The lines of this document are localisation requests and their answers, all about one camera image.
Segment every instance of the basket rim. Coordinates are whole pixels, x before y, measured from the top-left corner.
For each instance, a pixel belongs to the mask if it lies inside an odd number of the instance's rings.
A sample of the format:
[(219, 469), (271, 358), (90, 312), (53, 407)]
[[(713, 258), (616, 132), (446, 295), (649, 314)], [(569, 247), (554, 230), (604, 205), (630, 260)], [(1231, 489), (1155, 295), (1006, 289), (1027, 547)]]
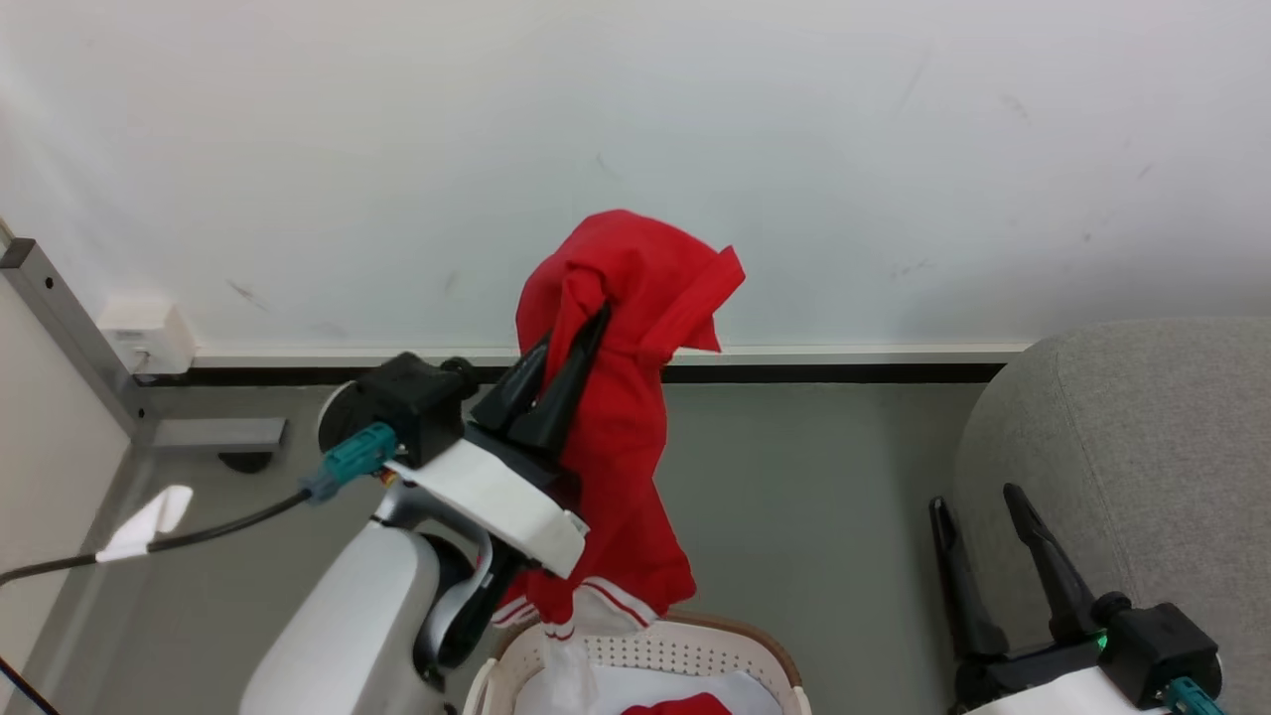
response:
[[(774, 658), (777, 658), (777, 662), (780, 663), (782, 671), (785, 672), (785, 679), (789, 681), (792, 688), (803, 687), (803, 677), (799, 674), (798, 667), (794, 665), (794, 659), (791, 658), (791, 654), (785, 650), (785, 648), (780, 644), (780, 641), (774, 639), (771, 635), (768, 634), (768, 631), (763, 629), (751, 626), (750, 624), (745, 624), (742, 621), (733, 621), (731, 618), (722, 618), (719, 616), (708, 616), (704, 613), (691, 613), (688, 611), (679, 611), (675, 608), (672, 608), (662, 620), (671, 624), (683, 624), (685, 626), (699, 626), (703, 629), (713, 629), (717, 631), (726, 631), (740, 635), (742, 638), (747, 638), (758, 643), (759, 645), (764, 646), (764, 649), (766, 649), (769, 653), (773, 654)], [(502, 660), (503, 655), (507, 653), (507, 649), (511, 648), (512, 641), (515, 641), (517, 638), (521, 636), (521, 634), (524, 634), (525, 631), (533, 629), (539, 624), (540, 620), (538, 617), (534, 617), (524, 624), (507, 629), (507, 632), (503, 635), (502, 639), (500, 639), (498, 644), (494, 646), (494, 652), (491, 654), (491, 658), (496, 660)]]

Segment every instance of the laundry basket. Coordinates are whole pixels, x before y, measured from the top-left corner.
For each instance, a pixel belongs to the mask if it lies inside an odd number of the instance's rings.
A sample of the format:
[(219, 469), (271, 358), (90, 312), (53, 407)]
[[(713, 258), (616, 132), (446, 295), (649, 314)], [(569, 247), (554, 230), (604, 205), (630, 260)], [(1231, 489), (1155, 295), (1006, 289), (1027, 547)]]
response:
[[(521, 687), (543, 669), (543, 639), (539, 624), (508, 632), (477, 673), (464, 715), (513, 715)], [(746, 624), (672, 611), (641, 634), (583, 641), (588, 660), (596, 665), (686, 676), (745, 671), (768, 688), (783, 715), (812, 714), (789, 654), (770, 635)]]

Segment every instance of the teal connector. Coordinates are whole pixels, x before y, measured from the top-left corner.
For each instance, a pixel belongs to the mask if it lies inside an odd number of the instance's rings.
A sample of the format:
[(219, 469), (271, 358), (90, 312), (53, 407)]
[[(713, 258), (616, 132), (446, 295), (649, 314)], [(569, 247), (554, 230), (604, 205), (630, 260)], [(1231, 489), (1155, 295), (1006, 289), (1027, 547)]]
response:
[(1223, 715), (1223, 710), (1191, 678), (1174, 678), (1166, 688), (1166, 707), (1176, 715)]
[(333, 447), (322, 470), (300, 481), (309, 490), (309, 504), (322, 504), (357, 478), (380, 471), (397, 455), (397, 444), (393, 428), (375, 423)]

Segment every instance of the wall outlet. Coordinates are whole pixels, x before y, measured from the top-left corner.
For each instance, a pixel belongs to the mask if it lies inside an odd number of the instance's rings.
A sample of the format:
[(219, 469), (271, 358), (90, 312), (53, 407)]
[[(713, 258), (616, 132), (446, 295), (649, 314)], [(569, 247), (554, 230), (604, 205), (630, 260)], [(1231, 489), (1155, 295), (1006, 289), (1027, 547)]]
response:
[(172, 302), (111, 300), (97, 326), (133, 375), (175, 376), (194, 362), (194, 338)]

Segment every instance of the red fabric in basket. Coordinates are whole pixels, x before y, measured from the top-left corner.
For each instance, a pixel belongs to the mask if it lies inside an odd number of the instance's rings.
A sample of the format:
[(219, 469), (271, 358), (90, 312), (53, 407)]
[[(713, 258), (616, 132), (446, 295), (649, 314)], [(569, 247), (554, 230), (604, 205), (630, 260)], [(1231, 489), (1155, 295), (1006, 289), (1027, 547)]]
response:
[(688, 700), (660, 702), (653, 707), (637, 705), (623, 711), (623, 715), (732, 715), (728, 709), (710, 693), (695, 695)]
[(611, 610), (608, 617), (638, 631), (697, 592), (653, 488), (666, 447), (661, 371), (681, 345), (719, 349), (712, 314), (742, 279), (731, 246), (717, 253), (629, 211), (587, 217), (530, 276), (516, 330), (522, 351), (552, 330), (548, 381), (586, 320), (606, 301), (611, 309), (561, 457), (582, 481), (580, 516), (591, 531), (571, 578), (522, 574), (494, 615), (496, 626), (536, 613), (550, 638), (567, 640), (574, 591), (590, 589)]

